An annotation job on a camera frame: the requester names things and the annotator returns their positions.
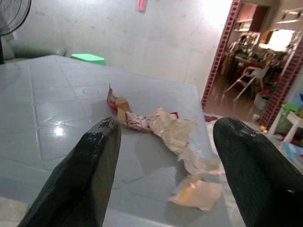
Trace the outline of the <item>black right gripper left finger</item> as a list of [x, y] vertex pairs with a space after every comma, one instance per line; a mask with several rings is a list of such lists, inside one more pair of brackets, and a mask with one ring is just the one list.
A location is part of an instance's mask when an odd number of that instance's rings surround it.
[[55, 167], [20, 227], [100, 227], [114, 182], [121, 126], [107, 117]]

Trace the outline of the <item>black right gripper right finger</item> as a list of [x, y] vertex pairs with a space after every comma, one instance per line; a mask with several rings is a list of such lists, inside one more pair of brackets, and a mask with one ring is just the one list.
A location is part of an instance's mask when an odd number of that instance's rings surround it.
[[214, 124], [213, 138], [246, 226], [303, 225], [303, 175], [265, 135], [223, 117]]

